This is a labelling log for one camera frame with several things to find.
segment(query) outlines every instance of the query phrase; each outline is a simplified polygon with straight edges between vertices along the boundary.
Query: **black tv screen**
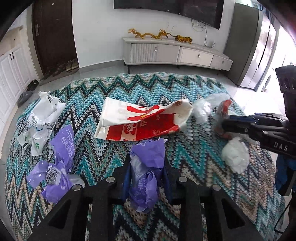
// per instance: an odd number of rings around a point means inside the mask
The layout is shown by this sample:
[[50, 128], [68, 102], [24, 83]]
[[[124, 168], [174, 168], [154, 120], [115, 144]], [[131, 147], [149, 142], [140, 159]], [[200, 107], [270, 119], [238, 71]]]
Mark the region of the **black tv screen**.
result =
[[114, 0], [114, 8], [143, 8], [171, 12], [219, 29], [224, 0]]

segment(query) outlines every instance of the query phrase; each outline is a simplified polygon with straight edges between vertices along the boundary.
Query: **refrigerator door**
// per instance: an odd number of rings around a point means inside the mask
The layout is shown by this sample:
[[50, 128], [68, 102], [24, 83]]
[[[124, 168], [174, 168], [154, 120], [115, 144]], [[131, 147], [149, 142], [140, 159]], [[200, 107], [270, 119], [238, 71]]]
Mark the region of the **refrigerator door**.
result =
[[261, 32], [259, 36], [259, 40], [257, 43], [256, 51], [253, 55], [252, 62], [248, 68], [248, 71], [241, 83], [241, 87], [249, 87], [249, 84], [252, 81], [252, 78], [258, 68], [258, 65], [261, 61], [261, 58], [263, 56], [263, 52], [266, 46], [267, 38], [268, 38], [268, 33], [269, 33], [269, 26], [270, 26], [270, 21], [268, 17], [264, 14], [263, 15], [263, 20], [262, 20], [262, 26], [261, 26]]
[[248, 88], [254, 89], [255, 86], [257, 85], [257, 83], [260, 81], [260, 79], [265, 71], [265, 68], [268, 64], [272, 49], [274, 47], [275, 37], [276, 37], [276, 31], [275, 31], [274, 27], [272, 26], [272, 24], [270, 24], [269, 34], [268, 34], [268, 38], [267, 38], [267, 44], [266, 44], [262, 59], [258, 65], [258, 68], [257, 68]]

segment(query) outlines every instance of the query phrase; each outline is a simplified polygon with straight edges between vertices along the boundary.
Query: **golden dragon toy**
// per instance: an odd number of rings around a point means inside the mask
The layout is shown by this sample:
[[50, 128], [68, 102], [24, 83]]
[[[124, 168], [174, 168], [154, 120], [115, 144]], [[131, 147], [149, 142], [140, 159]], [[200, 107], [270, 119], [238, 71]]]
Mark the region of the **golden dragon toy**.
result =
[[143, 39], [145, 36], [147, 36], [147, 35], [150, 35], [151, 38], [155, 38], [155, 39], [162, 39], [162, 38], [161, 38], [162, 36], [166, 36], [166, 37], [168, 38], [168, 33], [167, 33], [165, 30], [162, 30], [162, 29], [160, 29], [159, 34], [158, 34], [157, 36], [155, 36], [155, 35], [153, 35], [153, 34], [151, 34], [151, 33], [141, 34], [141, 33], [137, 32], [134, 28], [129, 29], [129, 30], [128, 30], [128, 33], [129, 33], [129, 34], [130, 34], [130, 33], [133, 33], [133, 34], [135, 34], [135, 38], [136, 38], [136, 37], [141, 37], [142, 39]]
[[188, 42], [188, 43], [192, 44], [192, 38], [190, 38], [190, 37], [183, 37], [183, 36], [181, 36], [181, 35], [173, 36], [173, 35], [170, 34], [170, 33], [168, 33], [168, 34], [171, 35], [172, 37], [174, 37], [175, 40], [177, 40], [177, 41], [179, 41], [179, 42], [183, 42], [183, 43]]

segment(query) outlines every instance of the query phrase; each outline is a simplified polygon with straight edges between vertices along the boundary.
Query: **red and white paper bag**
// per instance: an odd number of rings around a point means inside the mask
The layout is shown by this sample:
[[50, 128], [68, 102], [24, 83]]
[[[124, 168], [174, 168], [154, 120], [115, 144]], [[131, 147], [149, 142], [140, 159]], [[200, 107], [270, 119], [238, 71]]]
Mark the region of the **red and white paper bag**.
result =
[[146, 108], [107, 97], [94, 137], [110, 141], [139, 141], [174, 133], [186, 127], [191, 112], [188, 99]]

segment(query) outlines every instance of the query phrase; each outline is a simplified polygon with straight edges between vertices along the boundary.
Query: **beige shoe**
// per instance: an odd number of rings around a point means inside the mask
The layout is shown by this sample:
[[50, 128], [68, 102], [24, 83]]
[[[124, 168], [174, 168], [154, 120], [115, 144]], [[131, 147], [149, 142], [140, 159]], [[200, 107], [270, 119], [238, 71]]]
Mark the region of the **beige shoe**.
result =
[[68, 61], [67, 66], [66, 66], [66, 71], [72, 70], [72, 60]]
[[75, 58], [72, 61], [72, 69], [78, 68], [79, 67], [79, 63], [78, 63], [78, 59]]

